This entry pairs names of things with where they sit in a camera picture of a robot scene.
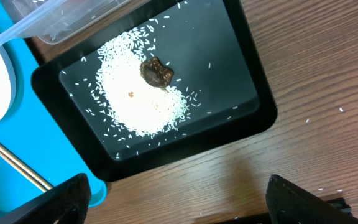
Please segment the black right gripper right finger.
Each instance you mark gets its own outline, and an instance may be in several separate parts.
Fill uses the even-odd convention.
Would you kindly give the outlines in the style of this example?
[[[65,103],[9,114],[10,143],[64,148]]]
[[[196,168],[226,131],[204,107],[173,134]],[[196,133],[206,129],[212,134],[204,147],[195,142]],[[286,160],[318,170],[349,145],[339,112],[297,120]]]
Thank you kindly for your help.
[[[271,175],[266,203],[275,224],[358,224],[352,217],[279,175]]]

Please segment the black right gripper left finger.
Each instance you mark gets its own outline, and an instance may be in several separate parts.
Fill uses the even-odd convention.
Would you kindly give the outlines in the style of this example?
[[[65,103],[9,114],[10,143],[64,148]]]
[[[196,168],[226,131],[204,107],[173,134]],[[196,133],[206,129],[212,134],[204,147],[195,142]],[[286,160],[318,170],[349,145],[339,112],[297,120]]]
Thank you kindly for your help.
[[[83,224],[90,199],[86,174],[77,174],[0,217],[0,224]]]

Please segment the white rice pile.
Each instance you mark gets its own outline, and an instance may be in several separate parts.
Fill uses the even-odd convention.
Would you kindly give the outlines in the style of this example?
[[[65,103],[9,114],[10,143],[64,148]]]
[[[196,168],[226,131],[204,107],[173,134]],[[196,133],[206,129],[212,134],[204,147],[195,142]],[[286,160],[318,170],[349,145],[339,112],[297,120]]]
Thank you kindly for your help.
[[[149,39],[153,31],[149,25],[133,28],[97,50],[101,66],[96,84],[107,101],[108,116],[142,137],[178,130],[190,110],[186,97],[176,87],[155,88],[140,75],[141,63],[156,49]]]

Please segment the brown food piece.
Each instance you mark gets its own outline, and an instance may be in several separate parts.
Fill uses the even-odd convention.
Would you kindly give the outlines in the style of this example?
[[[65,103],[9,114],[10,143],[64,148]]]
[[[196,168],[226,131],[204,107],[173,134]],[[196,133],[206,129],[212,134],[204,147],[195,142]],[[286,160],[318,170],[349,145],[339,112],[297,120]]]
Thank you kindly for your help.
[[[171,83],[174,71],[163,65],[158,57],[152,57],[141,63],[140,75],[150,86],[164,89]]]

